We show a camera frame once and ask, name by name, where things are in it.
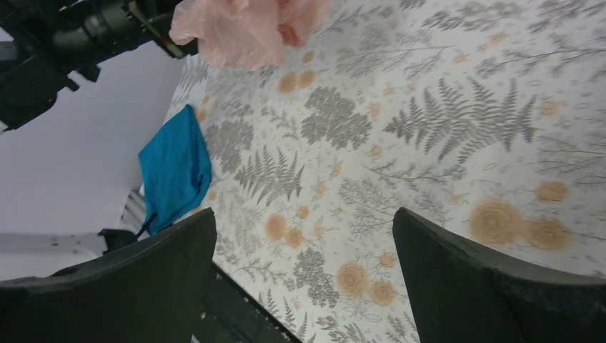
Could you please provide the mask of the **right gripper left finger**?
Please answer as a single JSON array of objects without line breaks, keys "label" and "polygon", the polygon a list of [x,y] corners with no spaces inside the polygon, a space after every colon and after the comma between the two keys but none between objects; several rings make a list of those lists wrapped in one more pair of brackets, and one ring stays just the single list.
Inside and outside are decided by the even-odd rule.
[{"label": "right gripper left finger", "polygon": [[189,342],[217,230],[203,209],[51,276],[1,283],[3,342]]}]

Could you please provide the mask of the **pink plastic trash bag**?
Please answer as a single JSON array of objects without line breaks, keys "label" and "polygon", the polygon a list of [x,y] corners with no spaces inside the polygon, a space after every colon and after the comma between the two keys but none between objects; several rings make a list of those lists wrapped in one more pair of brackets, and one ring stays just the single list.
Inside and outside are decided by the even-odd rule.
[{"label": "pink plastic trash bag", "polygon": [[279,66],[288,47],[303,47],[332,5],[327,0],[181,1],[170,39],[197,42],[199,55],[216,67]]}]

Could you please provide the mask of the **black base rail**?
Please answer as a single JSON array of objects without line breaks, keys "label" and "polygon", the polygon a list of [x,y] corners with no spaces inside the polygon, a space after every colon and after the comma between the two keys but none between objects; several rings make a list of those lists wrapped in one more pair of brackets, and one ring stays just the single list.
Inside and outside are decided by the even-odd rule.
[{"label": "black base rail", "polygon": [[192,342],[300,343],[284,325],[216,264],[211,265],[204,306]]}]

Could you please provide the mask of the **floral patterned table mat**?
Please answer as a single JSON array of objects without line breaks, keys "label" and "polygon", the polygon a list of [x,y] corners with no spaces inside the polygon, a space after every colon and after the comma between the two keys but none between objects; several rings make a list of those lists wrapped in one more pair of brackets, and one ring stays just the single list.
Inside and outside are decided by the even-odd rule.
[{"label": "floral patterned table mat", "polygon": [[605,3],[336,1],[284,66],[189,57],[215,263],[303,342],[417,342],[408,208],[534,264],[605,275]]}]

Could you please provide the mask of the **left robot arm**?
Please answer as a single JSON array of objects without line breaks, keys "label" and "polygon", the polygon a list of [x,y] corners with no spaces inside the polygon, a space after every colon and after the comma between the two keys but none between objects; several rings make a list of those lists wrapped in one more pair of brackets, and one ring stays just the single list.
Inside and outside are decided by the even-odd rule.
[{"label": "left robot arm", "polygon": [[150,41],[171,58],[197,53],[169,38],[177,1],[2,1],[1,123],[15,130],[48,111],[70,78],[99,78],[100,63]]}]

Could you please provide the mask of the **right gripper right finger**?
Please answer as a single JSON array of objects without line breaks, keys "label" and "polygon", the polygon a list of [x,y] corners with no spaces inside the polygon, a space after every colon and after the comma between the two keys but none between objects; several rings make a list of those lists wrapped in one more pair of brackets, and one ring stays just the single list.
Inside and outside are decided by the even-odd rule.
[{"label": "right gripper right finger", "polygon": [[399,209],[392,233],[422,342],[603,342],[605,280],[517,259]]}]

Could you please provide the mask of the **bright blue cloth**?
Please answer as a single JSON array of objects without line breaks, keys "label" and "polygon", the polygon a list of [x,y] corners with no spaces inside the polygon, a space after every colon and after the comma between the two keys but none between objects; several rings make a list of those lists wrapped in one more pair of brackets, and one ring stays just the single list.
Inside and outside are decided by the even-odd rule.
[{"label": "bright blue cloth", "polygon": [[155,235],[199,206],[212,181],[212,163],[194,107],[169,119],[138,154],[146,216]]}]

